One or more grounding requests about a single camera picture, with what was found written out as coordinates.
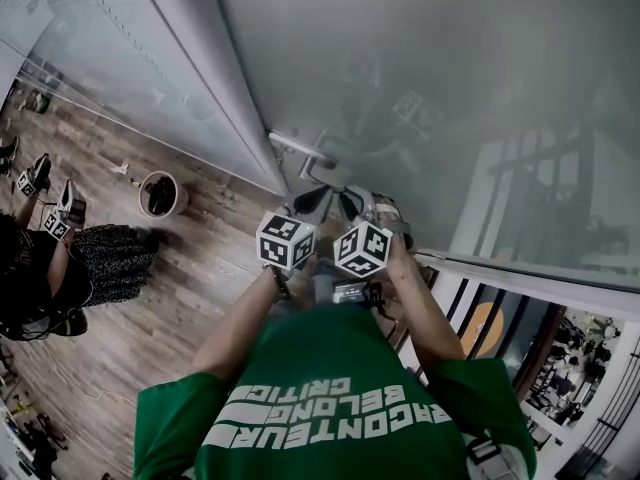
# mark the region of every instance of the person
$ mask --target person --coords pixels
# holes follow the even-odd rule
[[[0,212],[0,332],[12,340],[83,334],[81,308],[136,298],[159,245],[155,233],[129,226],[75,222],[61,241],[27,229],[48,170],[35,183],[15,216]]]
[[[549,359],[551,361],[561,361],[566,362],[566,357],[569,355],[569,351],[562,343],[553,343],[551,349],[549,350]]]
[[[134,478],[462,479],[486,458],[478,448],[497,457],[499,475],[510,470],[500,478],[532,478],[534,449],[503,362],[465,360],[399,235],[387,274],[427,389],[357,304],[270,317],[281,278],[267,266],[192,373],[139,394]]]
[[[558,374],[554,374],[551,382],[549,383],[549,387],[553,389],[559,397],[566,396],[576,390],[576,386],[573,382],[571,382],[567,377],[562,377]]]
[[[11,144],[7,144],[6,146],[0,145],[0,176],[7,174],[11,170],[11,162],[16,157],[19,145],[19,137],[14,137]]]

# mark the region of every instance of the shoe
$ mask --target shoe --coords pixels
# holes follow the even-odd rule
[[[165,236],[165,232],[161,229],[134,228],[136,238],[144,245],[150,254],[155,254],[160,249],[160,242]]]
[[[86,210],[87,203],[78,191],[76,184],[73,180],[67,180],[60,196],[60,202],[52,213],[55,213],[68,226],[81,230],[84,227]]]
[[[69,313],[64,322],[53,330],[58,336],[80,336],[87,332],[89,323],[82,309],[74,309]]]
[[[350,185],[340,194],[339,203],[342,218],[351,222],[353,227],[366,220],[374,226],[404,236],[407,250],[413,247],[411,226],[402,218],[398,205],[390,197]]]
[[[33,180],[33,186],[36,190],[49,190],[51,187],[51,181],[49,180],[49,173],[51,172],[51,160],[49,154],[42,155],[33,167],[30,169],[31,179]]]
[[[2,158],[12,162],[16,158],[18,147],[20,146],[20,137],[14,137],[13,142],[8,146],[2,146]]]

